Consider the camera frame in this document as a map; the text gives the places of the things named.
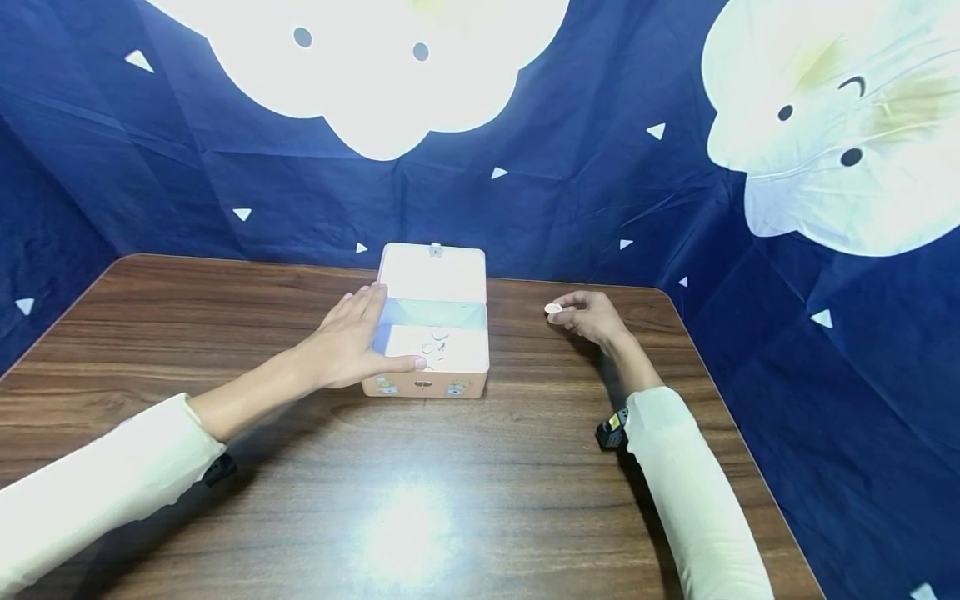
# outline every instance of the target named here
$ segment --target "forearm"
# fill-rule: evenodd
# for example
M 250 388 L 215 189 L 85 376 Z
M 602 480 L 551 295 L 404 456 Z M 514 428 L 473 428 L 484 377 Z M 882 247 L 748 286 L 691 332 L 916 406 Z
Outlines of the forearm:
M 627 400 L 627 449 L 663 523 L 686 600 L 772 600 L 754 537 L 693 416 L 666 387 Z
M 161 402 L 0 490 L 0 598 L 176 502 L 223 453 L 221 442 L 309 392 L 301 380 L 280 354 L 206 394 Z
M 616 365 L 620 384 L 627 395 L 663 385 L 647 353 L 627 329 L 613 334 L 603 348 Z
M 220 442 L 227 442 L 275 408 L 309 393 L 300 381 L 302 377 L 290 366 L 288 352 L 278 354 L 226 385 L 190 398 L 190 408 L 206 432 Z
M 0 490 L 0 598 L 173 504 L 223 450 L 180 395 Z

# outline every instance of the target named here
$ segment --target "wood grain surface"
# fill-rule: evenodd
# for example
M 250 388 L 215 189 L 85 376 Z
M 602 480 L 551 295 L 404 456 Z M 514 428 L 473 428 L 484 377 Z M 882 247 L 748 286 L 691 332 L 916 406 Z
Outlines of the wood grain surface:
M 255 367 L 371 279 L 119 261 L 0 381 L 0 486 Z M 236 475 L 108 534 L 20 597 L 680 600 L 639 468 L 593 439 L 623 403 L 611 368 L 543 317 L 576 287 L 490 280 L 483 398 L 374 399 L 359 386 L 306 398 L 230 445 Z M 603 290 L 703 428 L 777 597 L 822 598 L 670 300 Z

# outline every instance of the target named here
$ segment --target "box lid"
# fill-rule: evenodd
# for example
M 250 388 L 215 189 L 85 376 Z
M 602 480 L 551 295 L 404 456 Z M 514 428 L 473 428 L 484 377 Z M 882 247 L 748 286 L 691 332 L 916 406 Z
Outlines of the box lid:
M 392 242 L 378 279 L 390 298 L 487 303 L 487 256 L 477 248 Z

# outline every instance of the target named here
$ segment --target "white sleeve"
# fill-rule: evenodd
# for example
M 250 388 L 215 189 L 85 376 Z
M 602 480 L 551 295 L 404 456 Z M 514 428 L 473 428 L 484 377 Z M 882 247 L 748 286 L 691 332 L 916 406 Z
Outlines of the white sleeve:
M 0 490 L 0 598 L 177 501 L 225 449 L 181 394 Z
M 666 387 L 627 399 L 627 450 L 643 468 L 686 600 L 773 600 L 733 489 L 680 396 Z

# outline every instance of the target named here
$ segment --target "pink box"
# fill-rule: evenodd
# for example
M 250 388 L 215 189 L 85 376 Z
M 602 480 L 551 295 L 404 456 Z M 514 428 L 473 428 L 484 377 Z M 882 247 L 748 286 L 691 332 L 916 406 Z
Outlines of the pink box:
M 480 397 L 490 370 L 484 252 L 394 242 L 383 249 L 377 279 L 389 293 L 373 349 L 387 356 L 418 354 L 427 369 L 365 379 L 364 393 Z

